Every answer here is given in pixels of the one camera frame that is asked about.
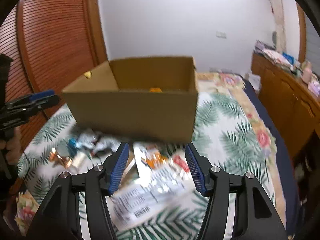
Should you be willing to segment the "person's left hand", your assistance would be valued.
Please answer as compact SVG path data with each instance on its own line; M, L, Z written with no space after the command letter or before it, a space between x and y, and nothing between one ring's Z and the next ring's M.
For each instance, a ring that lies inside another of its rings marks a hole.
M20 126L15 127L14 136L5 142L1 140L1 150L7 150L5 159L9 165L16 165L22 155Z

